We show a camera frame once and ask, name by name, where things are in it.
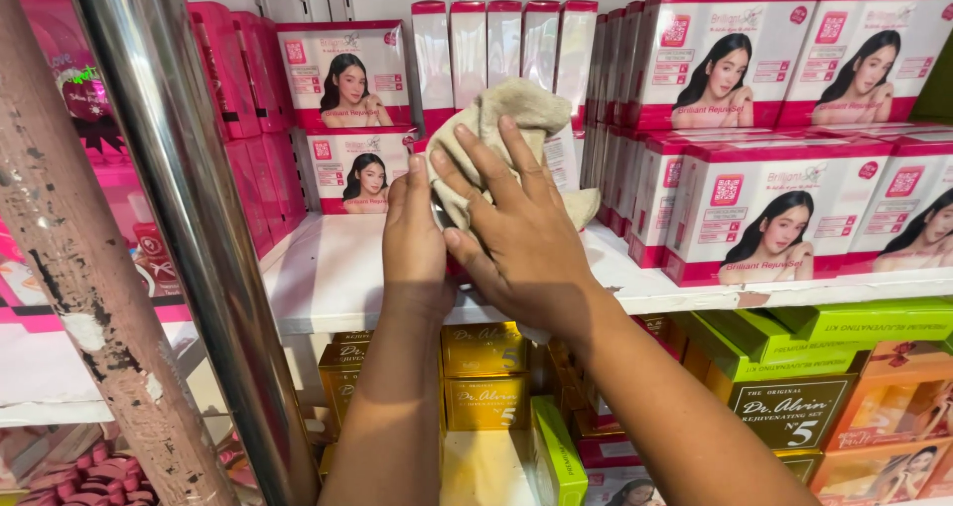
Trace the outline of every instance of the chrome pole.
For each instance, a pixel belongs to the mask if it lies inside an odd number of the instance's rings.
[[[317,501],[255,248],[183,0],[73,0],[258,487]]]

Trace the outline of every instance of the metal pole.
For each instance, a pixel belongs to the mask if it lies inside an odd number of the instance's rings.
[[[270,506],[317,472],[183,0],[73,0],[126,147]]]
[[[236,504],[19,0],[0,0],[0,199],[162,502]]]

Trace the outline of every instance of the green box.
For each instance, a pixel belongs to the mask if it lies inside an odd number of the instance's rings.
[[[753,362],[718,329],[713,328],[695,312],[672,312],[669,317],[688,335],[692,344],[697,344],[712,364],[717,366],[728,379],[738,381],[756,381],[761,379],[782,379],[822,373],[844,373],[853,361],[850,357],[811,358],[803,361],[766,365]]]
[[[853,359],[854,354],[873,350],[875,342],[808,342],[795,338],[764,309],[700,310],[698,316],[754,362],[779,365],[818,359]]]
[[[953,333],[953,300],[948,297],[784,306],[769,311],[795,338],[810,342],[944,340]]]
[[[533,396],[533,460],[542,506],[581,506],[589,477],[553,396]]]

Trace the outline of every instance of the towel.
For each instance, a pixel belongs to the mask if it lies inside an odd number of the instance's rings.
[[[442,148],[454,160],[463,176],[482,192],[483,197],[493,204],[493,196],[483,183],[473,162],[454,136],[454,127],[463,123],[476,134],[483,144],[506,161],[510,172],[519,181],[519,174],[513,167],[513,159],[499,135],[497,122],[503,115],[509,115],[517,122],[519,131],[533,151],[536,160],[543,163],[543,142],[557,134],[569,123],[571,104],[566,98],[558,97],[528,79],[508,77],[502,83],[486,89],[470,104],[470,107],[452,116],[431,135],[427,144],[427,172],[434,192],[440,199],[443,210],[450,216],[460,230],[470,231],[470,214],[467,200],[436,176],[430,162],[430,154]],[[596,215],[600,205],[600,193],[597,189],[568,191],[562,193],[569,219],[582,228]]]

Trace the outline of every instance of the rusty pole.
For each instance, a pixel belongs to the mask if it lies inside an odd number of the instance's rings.
[[[0,0],[0,217],[164,504],[233,506],[19,0]]]

